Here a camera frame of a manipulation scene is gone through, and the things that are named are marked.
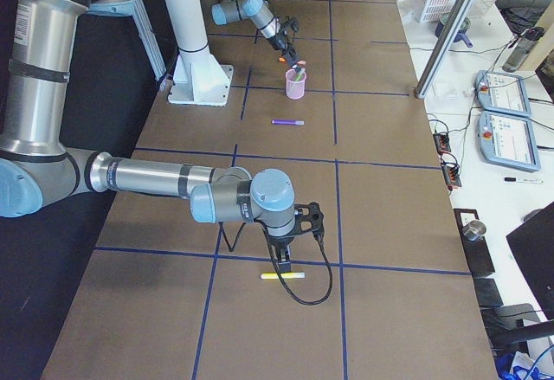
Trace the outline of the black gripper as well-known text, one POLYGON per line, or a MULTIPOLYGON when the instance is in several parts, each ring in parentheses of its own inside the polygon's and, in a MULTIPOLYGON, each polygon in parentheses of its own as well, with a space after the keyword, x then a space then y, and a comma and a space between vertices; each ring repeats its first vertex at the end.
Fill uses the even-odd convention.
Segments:
POLYGON ((275 236, 266 233, 270 257, 275 261, 278 273, 282 273, 280 264, 283 263, 283 272, 291 272, 291 250, 290 245, 294 240, 292 235, 275 236))
POLYGON ((301 67, 306 66, 305 60, 299 60, 298 54, 294 45, 289 40, 286 32, 280 32, 276 36, 278 48, 281 52, 281 57, 285 62, 297 62, 292 65, 292 69, 295 72, 299 72, 301 67))

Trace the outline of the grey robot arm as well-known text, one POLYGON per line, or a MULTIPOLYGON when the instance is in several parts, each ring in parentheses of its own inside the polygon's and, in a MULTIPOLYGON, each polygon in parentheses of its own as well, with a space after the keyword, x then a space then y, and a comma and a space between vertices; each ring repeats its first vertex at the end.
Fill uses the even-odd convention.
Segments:
POLYGON ((291 69, 298 74, 304 69, 306 64, 293 45, 300 29, 298 20, 290 16, 280 19, 271 10, 269 0, 218 0, 211 15, 218 26, 249 20, 291 69))
MULTIPOLYGON (((159 85, 135 22, 129 16, 81 16, 74 45, 61 141, 128 156, 159 85)), ((35 214, 2 219, 1 282, 81 274, 113 197, 111 191, 77 195, 35 214)))

